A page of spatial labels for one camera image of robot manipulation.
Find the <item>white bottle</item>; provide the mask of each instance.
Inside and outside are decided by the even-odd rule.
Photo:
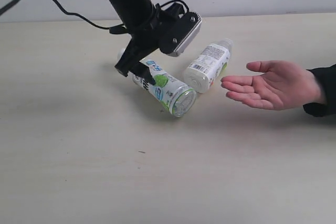
[[[119,52],[118,59],[124,52],[125,49]],[[156,85],[153,86],[145,79],[132,74],[134,83],[151,93],[173,116],[180,118],[187,113],[195,103],[196,91],[168,74],[155,61],[147,59],[142,60],[142,63],[149,67]]]
[[[231,58],[233,41],[210,44],[184,71],[184,82],[198,93],[207,92]]]

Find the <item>robotic arm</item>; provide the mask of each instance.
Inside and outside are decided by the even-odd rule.
[[[140,61],[157,49],[172,57],[179,56],[201,28],[201,17],[190,12],[181,0],[161,6],[151,0],[109,1],[123,22],[111,27],[110,33],[131,35],[125,53],[115,66],[125,77],[131,72],[154,85],[149,68]]]

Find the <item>black sleeve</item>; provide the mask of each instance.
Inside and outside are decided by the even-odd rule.
[[[336,114],[336,65],[329,68],[316,68],[310,70],[321,83],[327,105],[310,103],[303,106],[306,113],[315,117],[324,117]]]

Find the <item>barcode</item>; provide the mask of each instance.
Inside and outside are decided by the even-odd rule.
[[[208,46],[207,48],[204,49],[202,55],[210,56],[212,58],[215,58],[216,60],[219,60],[223,56],[224,53],[225,51],[221,49]]]
[[[194,64],[193,68],[197,69],[197,70],[199,70],[200,72],[203,72],[203,73],[207,73],[207,71],[208,71],[205,67],[202,67],[202,66],[197,65],[197,64]]]

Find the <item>finger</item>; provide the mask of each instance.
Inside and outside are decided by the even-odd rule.
[[[255,109],[274,110],[274,105],[266,100],[244,99],[242,100],[242,104]]]
[[[227,92],[226,96],[234,101],[237,102],[242,102],[244,100],[261,100],[260,95],[256,94],[256,93],[250,93],[250,94],[242,94],[242,93],[237,93],[237,92]]]
[[[255,90],[252,86],[241,86],[232,82],[225,81],[222,83],[222,87],[229,91],[234,91],[237,93],[254,93]]]
[[[266,73],[275,64],[275,61],[255,61],[246,65],[246,68],[252,72]]]
[[[252,76],[226,76],[221,79],[221,82],[232,82],[241,86],[252,86]]]

